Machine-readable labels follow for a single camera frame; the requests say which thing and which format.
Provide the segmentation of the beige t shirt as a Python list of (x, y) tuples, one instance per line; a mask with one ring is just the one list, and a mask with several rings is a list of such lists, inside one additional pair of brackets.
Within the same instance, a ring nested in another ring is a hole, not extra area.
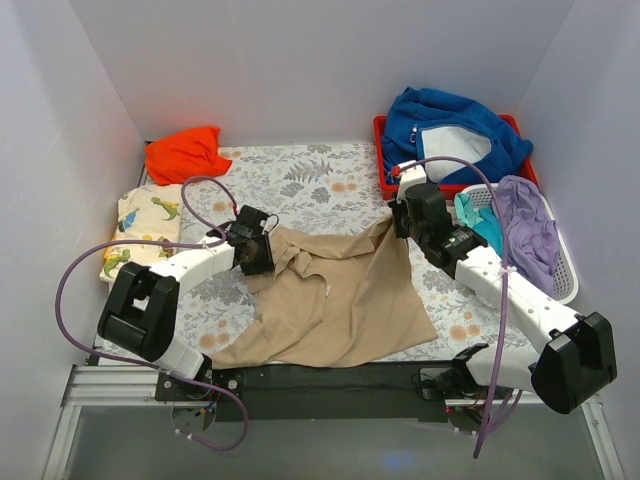
[(278, 227), (270, 240), (273, 272), (247, 280), (255, 319), (214, 367), (353, 367), (437, 339), (391, 217), (358, 235)]

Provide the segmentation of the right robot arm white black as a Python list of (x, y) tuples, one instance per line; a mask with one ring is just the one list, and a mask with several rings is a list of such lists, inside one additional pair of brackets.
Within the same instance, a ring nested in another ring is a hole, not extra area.
[(507, 357), (486, 343), (466, 348), (447, 375), (460, 395), (475, 397), (495, 384), (535, 393), (555, 412), (568, 414), (616, 379), (610, 322), (597, 312), (581, 315), (504, 270), (486, 240), (452, 222), (437, 186), (402, 186), (389, 205), (397, 237), (412, 239), (432, 266), (505, 309), (535, 350)]

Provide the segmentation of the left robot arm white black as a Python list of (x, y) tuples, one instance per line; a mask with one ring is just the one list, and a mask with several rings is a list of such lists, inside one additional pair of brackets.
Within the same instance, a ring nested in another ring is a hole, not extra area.
[(101, 314), (98, 335), (127, 352), (178, 375), (178, 387), (193, 400), (205, 398), (213, 386), (211, 362), (175, 333), (179, 300), (211, 277), (241, 269), (246, 276), (274, 270), (270, 215), (243, 206), (224, 230), (213, 231), (200, 248), (182, 251), (150, 266), (129, 262), (120, 268)]

